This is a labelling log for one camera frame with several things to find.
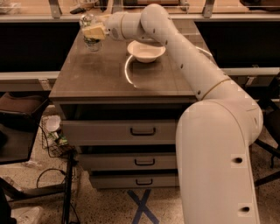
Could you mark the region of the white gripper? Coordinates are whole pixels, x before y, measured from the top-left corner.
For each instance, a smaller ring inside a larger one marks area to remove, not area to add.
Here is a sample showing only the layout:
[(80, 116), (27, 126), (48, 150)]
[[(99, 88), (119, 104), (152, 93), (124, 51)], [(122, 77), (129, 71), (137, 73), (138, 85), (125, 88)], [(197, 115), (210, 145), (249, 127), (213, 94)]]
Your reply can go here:
[(123, 41), (122, 24), (123, 24), (124, 12), (116, 12), (114, 14), (106, 14), (96, 16), (95, 20), (101, 22), (98, 24), (91, 24), (81, 29), (83, 35), (89, 39), (103, 40), (106, 38), (105, 27), (108, 35), (116, 41)]

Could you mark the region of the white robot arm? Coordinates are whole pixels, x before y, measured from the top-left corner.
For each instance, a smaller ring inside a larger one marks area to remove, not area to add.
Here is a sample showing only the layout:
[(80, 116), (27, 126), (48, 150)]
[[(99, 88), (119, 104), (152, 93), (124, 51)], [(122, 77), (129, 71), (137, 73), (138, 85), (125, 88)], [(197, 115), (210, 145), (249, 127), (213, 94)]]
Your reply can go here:
[(164, 46), (195, 94), (176, 130), (185, 224), (260, 224), (249, 157), (263, 127), (255, 100), (198, 52), (158, 4), (99, 17), (82, 33)]

